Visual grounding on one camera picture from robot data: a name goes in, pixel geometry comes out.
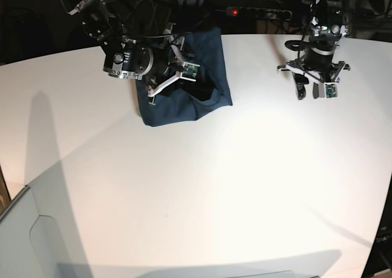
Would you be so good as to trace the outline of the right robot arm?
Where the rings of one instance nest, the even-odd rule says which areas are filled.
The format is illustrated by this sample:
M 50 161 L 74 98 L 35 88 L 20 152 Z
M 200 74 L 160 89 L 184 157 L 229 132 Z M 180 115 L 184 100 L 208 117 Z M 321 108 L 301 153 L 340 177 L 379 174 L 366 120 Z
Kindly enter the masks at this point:
M 131 27 L 135 7 L 126 0 L 60 2 L 69 15 L 80 15 L 85 34 L 104 51 L 104 72 L 145 82 L 150 104 L 180 80 L 196 82 L 200 66 L 186 58 L 186 35 L 174 32 L 175 24 L 168 23 L 161 35 L 146 36 Z

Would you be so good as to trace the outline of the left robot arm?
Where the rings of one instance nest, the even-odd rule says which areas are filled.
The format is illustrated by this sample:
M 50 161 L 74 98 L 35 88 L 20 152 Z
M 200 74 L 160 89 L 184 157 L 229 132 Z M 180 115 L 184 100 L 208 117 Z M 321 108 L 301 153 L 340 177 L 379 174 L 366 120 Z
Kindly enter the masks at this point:
M 298 100 L 306 97 L 309 84 L 313 85 L 314 99 L 338 96 L 340 75 L 350 70 L 346 62 L 333 61 L 336 48 L 348 31 L 342 5 L 343 0 L 313 0 L 302 37 L 285 42 L 287 49 L 296 52 L 296 58 L 277 69 L 292 74 Z

